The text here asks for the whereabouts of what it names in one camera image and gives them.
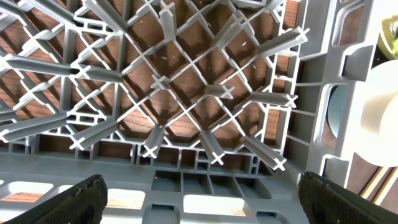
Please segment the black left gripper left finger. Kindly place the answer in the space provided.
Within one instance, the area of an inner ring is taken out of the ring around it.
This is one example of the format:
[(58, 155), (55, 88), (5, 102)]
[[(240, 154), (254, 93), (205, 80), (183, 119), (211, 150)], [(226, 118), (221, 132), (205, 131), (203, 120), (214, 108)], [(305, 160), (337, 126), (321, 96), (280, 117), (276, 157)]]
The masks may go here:
[(40, 205), (8, 220), (8, 223), (100, 223), (108, 203), (108, 188), (95, 174)]

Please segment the yellow green snack wrapper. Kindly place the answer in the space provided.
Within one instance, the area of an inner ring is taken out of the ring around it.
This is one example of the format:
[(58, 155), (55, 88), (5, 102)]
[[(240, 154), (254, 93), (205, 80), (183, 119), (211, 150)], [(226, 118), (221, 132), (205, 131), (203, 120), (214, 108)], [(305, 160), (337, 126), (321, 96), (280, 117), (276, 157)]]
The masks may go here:
[(397, 60), (397, 13), (393, 12), (381, 21), (377, 46), (389, 60)]

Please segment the white plastic cup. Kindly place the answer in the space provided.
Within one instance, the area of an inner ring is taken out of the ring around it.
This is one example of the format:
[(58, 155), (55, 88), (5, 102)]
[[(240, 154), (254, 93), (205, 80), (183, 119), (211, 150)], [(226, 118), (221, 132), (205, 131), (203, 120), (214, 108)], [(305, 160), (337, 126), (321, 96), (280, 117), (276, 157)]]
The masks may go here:
[(397, 60), (371, 70), (361, 117), (361, 157), (375, 166), (397, 166)]

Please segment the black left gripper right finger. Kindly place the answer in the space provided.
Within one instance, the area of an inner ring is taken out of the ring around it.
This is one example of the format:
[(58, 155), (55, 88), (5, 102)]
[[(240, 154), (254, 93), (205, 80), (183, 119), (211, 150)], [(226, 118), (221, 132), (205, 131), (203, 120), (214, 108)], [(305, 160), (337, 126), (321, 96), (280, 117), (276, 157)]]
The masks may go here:
[(302, 174), (298, 197), (310, 223), (397, 224), (397, 214), (314, 172)]

